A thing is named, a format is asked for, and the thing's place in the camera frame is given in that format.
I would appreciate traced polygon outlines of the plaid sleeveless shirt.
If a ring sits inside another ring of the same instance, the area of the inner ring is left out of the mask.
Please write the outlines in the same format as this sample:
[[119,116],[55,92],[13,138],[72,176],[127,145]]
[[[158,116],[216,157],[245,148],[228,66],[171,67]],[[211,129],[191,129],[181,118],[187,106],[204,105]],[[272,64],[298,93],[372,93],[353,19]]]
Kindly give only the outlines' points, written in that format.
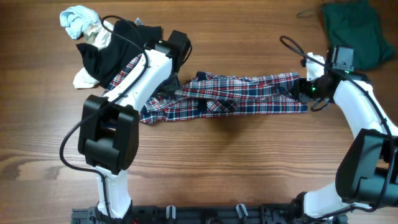
[[157,93],[150,97],[140,112],[140,121],[153,124],[232,115],[306,113],[307,103],[292,93],[298,80],[298,73],[236,77],[197,72],[173,95]]

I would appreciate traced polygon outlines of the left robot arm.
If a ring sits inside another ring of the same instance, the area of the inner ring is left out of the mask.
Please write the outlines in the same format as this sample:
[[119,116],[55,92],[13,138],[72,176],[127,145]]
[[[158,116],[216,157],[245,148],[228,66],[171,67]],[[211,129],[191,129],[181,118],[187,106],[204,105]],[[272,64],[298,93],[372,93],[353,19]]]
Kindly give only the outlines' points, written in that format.
[[153,96],[174,96],[180,87],[178,72],[191,49],[187,34],[176,30],[167,40],[147,42],[136,67],[116,88],[85,100],[78,152],[86,170],[96,174],[99,202],[74,209],[72,223],[132,222],[127,170],[139,147],[139,113]]

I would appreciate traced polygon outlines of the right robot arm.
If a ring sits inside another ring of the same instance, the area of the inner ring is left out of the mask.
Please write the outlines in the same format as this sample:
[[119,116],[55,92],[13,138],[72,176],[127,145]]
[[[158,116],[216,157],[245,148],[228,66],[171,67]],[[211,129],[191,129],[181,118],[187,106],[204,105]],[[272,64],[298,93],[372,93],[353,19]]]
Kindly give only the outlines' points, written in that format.
[[338,106],[354,137],[335,181],[303,195],[303,214],[326,220],[353,210],[396,207],[397,126],[378,103],[369,78],[354,71],[353,49],[337,47],[326,61],[311,53],[303,57],[307,79],[300,94]]

